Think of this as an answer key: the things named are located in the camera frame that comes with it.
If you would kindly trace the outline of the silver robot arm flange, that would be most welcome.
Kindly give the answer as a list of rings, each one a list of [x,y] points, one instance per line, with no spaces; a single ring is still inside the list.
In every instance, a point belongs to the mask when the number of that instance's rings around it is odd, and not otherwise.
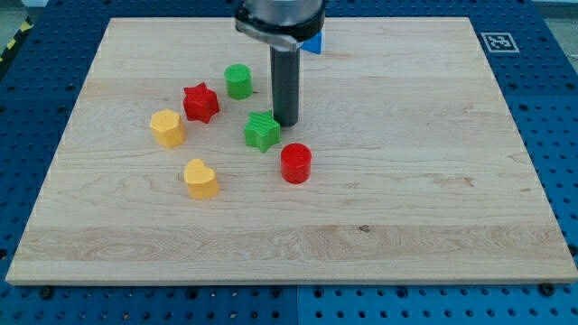
[[[245,0],[234,13],[235,28],[277,51],[298,51],[324,25],[325,0]]]

